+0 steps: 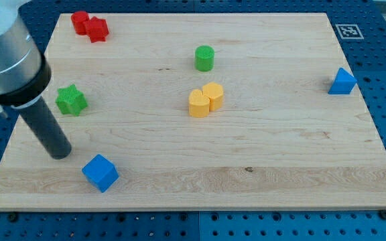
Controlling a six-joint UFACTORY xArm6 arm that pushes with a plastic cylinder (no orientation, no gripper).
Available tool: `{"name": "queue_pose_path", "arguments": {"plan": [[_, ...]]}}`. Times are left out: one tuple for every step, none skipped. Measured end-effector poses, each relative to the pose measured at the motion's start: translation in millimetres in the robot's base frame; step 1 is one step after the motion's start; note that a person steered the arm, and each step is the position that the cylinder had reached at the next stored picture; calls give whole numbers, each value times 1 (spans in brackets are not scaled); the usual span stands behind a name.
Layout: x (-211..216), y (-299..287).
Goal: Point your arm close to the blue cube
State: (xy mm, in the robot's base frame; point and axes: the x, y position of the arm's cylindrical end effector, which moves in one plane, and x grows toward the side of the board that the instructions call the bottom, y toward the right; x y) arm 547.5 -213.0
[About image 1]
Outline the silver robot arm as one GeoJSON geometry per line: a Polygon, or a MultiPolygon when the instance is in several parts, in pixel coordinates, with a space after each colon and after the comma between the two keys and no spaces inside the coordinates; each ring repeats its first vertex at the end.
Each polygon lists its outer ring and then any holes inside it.
{"type": "Polygon", "coordinates": [[[0,0],[0,115],[4,106],[33,105],[48,86],[51,70],[23,22],[19,8],[29,0],[0,0]]]}

